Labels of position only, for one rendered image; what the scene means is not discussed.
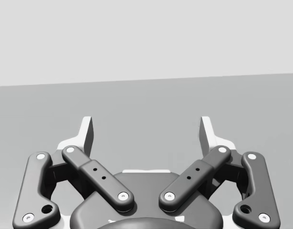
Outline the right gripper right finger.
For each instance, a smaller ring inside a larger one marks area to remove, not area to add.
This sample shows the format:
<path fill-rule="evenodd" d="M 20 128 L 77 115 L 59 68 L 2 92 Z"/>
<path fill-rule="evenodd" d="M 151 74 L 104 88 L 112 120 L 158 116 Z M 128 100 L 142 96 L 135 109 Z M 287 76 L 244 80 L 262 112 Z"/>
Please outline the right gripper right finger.
<path fill-rule="evenodd" d="M 196 160 L 159 195 L 159 207 L 175 212 L 196 192 L 205 198 L 224 181 L 236 183 L 241 201 L 232 221 L 242 229 L 278 229 L 281 220 L 265 157 L 257 152 L 239 154 L 232 141 L 215 135 L 208 116 L 200 118 L 199 141 L 203 158 Z"/>

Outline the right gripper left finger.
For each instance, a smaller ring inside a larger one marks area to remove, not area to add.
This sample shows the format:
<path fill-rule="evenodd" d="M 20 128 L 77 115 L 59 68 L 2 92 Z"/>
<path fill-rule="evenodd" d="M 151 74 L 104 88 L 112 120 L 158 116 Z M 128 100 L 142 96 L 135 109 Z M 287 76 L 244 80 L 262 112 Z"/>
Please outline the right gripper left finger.
<path fill-rule="evenodd" d="M 82 119 L 78 134 L 61 141 L 55 153 L 28 157 L 12 220 L 15 229 L 51 229 L 62 216 L 51 197 L 57 183 L 69 181 L 87 198 L 96 191 L 117 212 L 134 207 L 133 193 L 98 161 L 91 159 L 92 117 Z"/>

